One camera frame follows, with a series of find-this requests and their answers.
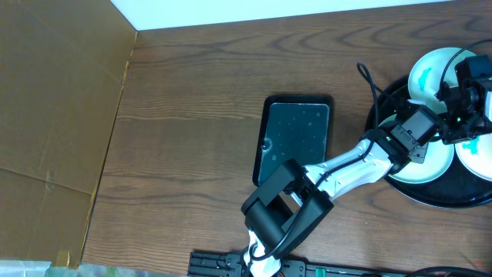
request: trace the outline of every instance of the white bowl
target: white bowl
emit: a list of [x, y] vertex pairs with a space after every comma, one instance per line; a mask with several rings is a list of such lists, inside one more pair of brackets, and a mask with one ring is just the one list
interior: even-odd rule
[[476, 176], [492, 181], [492, 134], [455, 146], [461, 163]]

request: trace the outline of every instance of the robotic arm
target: robotic arm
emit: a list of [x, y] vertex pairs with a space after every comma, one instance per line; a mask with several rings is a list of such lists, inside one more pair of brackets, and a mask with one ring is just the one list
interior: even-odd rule
[[[394, 121], [367, 131], [349, 152], [304, 167], [288, 160], [254, 191], [241, 207], [250, 234], [243, 258], [254, 277], [275, 274], [280, 259], [307, 238], [334, 207], [335, 198], [396, 174], [409, 162], [424, 162], [429, 142], [442, 139], [454, 144], [492, 132], [490, 60], [466, 58], [455, 69], [459, 86], [444, 83], [436, 95], [448, 112], [436, 115], [409, 101]], [[296, 212], [282, 200], [281, 192], [299, 204]]]

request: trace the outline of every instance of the black bracket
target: black bracket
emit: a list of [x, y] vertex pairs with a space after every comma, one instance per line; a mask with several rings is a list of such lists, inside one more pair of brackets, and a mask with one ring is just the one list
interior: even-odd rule
[[[193, 277], [241, 277], [249, 276], [240, 252], [208, 254], [192, 252], [188, 276]], [[406, 274], [372, 270], [346, 269], [326, 265], [312, 265], [293, 259], [282, 259], [275, 276], [284, 277], [405, 277]]]
[[[253, 230], [261, 240], [266, 252], [272, 250], [285, 235], [294, 221], [295, 214], [279, 196], [281, 192], [296, 192], [301, 201], [314, 189], [314, 185], [304, 176], [303, 168], [293, 159], [286, 161], [256, 189], [244, 202], [241, 211], [246, 216], [244, 221], [248, 229]], [[303, 203], [304, 212], [298, 219], [292, 233], [274, 253], [281, 259], [300, 245], [321, 220], [333, 208], [326, 192], [316, 191], [310, 201]]]

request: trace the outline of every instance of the black round tray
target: black round tray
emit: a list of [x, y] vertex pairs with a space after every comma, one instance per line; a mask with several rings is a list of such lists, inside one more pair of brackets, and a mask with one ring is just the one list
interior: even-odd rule
[[[390, 85], [385, 92], [400, 98], [409, 99], [407, 89], [408, 76]], [[377, 99], [381, 121], [394, 114], [394, 107], [381, 95]], [[366, 131], [374, 127], [374, 106], [367, 116]], [[492, 182], [484, 180], [461, 163], [454, 153], [449, 169], [439, 178], [422, 184], [408, 184], [397, 181], [390, 176], [384, 178], [396, 190], [424, 204], [441, 208], [470, 208], [492, 201]]]

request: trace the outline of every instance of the wood grain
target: wood grain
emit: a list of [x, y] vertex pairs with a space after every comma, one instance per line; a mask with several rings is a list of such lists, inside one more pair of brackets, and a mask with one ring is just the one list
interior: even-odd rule
[[[339, 155], [372, 105], [357, 62], [385, 87], [432, 49], [490, 36], [491, 15], [488, 2], [448, 2], [139, 32], [84, 261], [185, 274], [191, 251], [244, 248], [240, 207], [254, 191], [267, 96], [331, 95], [328, 155]], [[376, 269], [492, 269], [490, 206], [431, 208], [385, 182], [335, 206], [295, 255]]]

